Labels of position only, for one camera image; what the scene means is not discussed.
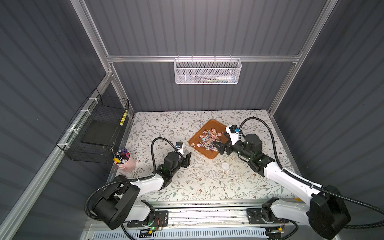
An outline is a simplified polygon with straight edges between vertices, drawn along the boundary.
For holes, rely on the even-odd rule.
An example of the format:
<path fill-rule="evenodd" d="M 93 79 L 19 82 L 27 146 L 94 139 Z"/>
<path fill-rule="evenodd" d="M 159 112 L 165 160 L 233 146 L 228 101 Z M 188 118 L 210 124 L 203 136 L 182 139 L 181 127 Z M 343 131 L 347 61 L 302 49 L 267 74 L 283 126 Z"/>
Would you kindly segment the pile of colourful lollipops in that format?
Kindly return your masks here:
<path fill-rule="evenodd" d="M 213 145 L 213 142 L 222 142 L 221 137 L 224 134 L 218 132 L 216 129 L 203 130 L 203 132 L 198 135 L 197 140 L 192 140 L 190 146 L 198 149 L 205 149 L 206 151 L 218 152 L 218 150 Z"/>

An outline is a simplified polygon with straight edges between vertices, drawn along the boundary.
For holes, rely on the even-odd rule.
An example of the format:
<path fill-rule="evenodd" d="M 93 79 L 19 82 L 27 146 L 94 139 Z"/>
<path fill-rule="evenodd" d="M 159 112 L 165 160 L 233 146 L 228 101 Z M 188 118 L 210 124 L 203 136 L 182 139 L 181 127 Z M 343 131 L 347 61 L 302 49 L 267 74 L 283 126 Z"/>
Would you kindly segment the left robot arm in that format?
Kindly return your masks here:
<path fill-rule="evenodd" d="M 156 210 L 147 201 L 138 201 L 138 197 L 166 188 L 180 168 L 190 166 L 191 156 L 191 153 L 181 156 L 179 152 L 170 152 L 156 173 L 143 180 L 131 182 L 124 175 L 115 177 L 89 196 L 85 204 L 87 215 L 104 222 L 112 230 L 123 223 L 151 225 Z"/>

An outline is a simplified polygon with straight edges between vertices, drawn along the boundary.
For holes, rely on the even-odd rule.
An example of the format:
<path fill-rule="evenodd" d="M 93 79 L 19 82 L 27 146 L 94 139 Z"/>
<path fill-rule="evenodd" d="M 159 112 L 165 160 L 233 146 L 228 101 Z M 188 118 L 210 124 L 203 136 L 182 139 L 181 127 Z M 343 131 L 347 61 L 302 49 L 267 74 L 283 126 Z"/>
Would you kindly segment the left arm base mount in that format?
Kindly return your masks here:
<path fill-rule="evenodd" d="M 132 220 L 126 221 L 128 228 L 152 228 L 152 227 L 167 227 L 169 219 L 169 211 L 154 211 L 149 214 L 149 216 L 143 220 Z"/>

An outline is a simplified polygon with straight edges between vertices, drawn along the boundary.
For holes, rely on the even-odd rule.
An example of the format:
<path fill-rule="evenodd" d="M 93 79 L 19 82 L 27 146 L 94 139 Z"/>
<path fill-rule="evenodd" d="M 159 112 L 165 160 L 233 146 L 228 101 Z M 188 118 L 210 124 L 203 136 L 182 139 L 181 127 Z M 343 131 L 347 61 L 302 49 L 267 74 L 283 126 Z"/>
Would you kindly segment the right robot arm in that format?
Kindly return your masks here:
<path fill-rule="evenodd" d="M 287 202 L 272 198 L 262 205 L 261 215 L 266 223 L 285 219 L 305 224 L 325 239 L 334 238 L 350 221 L 349 211 L 340 198 L 334 195 L 339 191 L 332 186 L 325 189 L 315 183 L 304 184 L 305 179 L 287 170 L 282 170 L 277 161 L 262 151 L 262 141 L 255 134 L 241 141 L 237 134 L 230 134 L 226 143 L 214 142 L 219 153 L 235 153 L 241 160 L 260 176 L 272 180 L 291 191 L 301 203 Z"/>

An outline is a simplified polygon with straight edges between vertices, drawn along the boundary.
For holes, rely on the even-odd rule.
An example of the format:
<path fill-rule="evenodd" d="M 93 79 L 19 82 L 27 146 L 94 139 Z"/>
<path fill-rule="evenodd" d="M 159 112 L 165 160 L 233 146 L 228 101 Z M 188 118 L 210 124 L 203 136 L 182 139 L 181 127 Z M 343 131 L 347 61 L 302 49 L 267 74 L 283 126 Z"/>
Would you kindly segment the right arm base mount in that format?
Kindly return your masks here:
<path fill-rule="evenodd" d="M 279 219 L 275 217 L 271 211 L 263 208 L 247 208 L 247 218 L 249 224 L 287 224 L 289 221 L 286 219 Z"/>

